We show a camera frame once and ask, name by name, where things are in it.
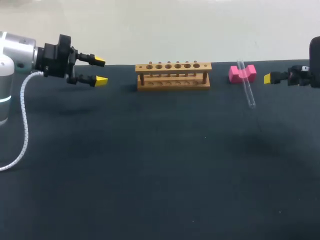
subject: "wooden test tube rack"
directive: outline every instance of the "wooden test tube rack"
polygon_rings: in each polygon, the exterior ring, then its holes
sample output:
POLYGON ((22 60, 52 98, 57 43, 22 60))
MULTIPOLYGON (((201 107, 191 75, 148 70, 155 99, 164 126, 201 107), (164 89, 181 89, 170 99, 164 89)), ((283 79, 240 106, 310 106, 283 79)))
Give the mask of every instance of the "wooden test tube rack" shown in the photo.
POLYGON ((207 90, 210 62, 137 64, 138 91, 207 90))

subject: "white cable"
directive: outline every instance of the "white cable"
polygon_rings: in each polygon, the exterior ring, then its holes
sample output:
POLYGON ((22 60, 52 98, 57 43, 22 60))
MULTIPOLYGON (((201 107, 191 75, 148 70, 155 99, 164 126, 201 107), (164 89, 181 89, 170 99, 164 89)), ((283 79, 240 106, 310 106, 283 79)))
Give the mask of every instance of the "white cable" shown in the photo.
POLYGON ((28 147, 28 141, 29 141, 29 131, 28 131, 27 113, 26 113, 26 105, 25 105, 25 89, 30 79, 32 79, 35 76, 43 76, 43 75, 44 73, 41 71, 31 73, 29 76, 25 78, 25 80, 22 83, 21 90, 20 90, 20 104, 21 104, 22 120, 23 120, 23 128, 24 128, 24 142, 23 142, 22 150, 19 156, 12 163, 6 166, 0 167, 0 172, 12 168, 23 158, 23 156, 26 153, 26 150, 28 147))

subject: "white wall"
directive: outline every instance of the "white wall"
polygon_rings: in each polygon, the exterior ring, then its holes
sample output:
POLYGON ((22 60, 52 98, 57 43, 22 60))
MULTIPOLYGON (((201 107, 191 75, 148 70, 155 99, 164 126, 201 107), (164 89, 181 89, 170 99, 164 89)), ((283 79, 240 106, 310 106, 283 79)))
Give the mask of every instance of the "white wall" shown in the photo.
POLYGON ((107 64, 308 59, 320 0, 0 0, 0 31, 107 64))

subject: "robotic arm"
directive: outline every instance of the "robotic arm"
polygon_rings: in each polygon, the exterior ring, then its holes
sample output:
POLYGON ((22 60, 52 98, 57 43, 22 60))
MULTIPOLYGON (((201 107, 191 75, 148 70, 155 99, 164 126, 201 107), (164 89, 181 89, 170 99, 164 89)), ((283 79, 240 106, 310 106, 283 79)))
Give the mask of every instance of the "robotic arm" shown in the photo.
POLYGON ((288 86, 300 85, 320 88, 320 36, 312 39, 309 47, 309 66, 294 65, 285 72, 272 71, 264 76, 264 84, 279 84, 287 80, 288 86))
POLYGON ((101 76, 84 76, 75 73, 76 61, 90 65, 105 66, 105 61, 93 54, 79 53, 71 46, 71 37, 60 35, 57 45, 45 43, 36 45, 36 40, 0 31, 0 125, 8 118, 13 74, 29 74, 36 70, 45 77, 66 78, 69 84, 77 82, 91 87, 107 84, 108 79, 101 76))

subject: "test tube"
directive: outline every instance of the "test tube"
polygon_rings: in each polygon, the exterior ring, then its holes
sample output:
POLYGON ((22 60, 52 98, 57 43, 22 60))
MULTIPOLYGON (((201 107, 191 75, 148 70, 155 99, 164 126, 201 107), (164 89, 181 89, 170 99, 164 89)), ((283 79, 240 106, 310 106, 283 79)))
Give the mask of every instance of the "test tube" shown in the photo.
POLYGON ((237 60, 237 65, 239 70, 239 76, 241 76, 242 79, 244 93, 249 104, 249 108, 254 109, 256 108, 256 102, 251 90, 250 82, 248 80, 248 75, 246 72, 244 61, 242 59, 237 60))

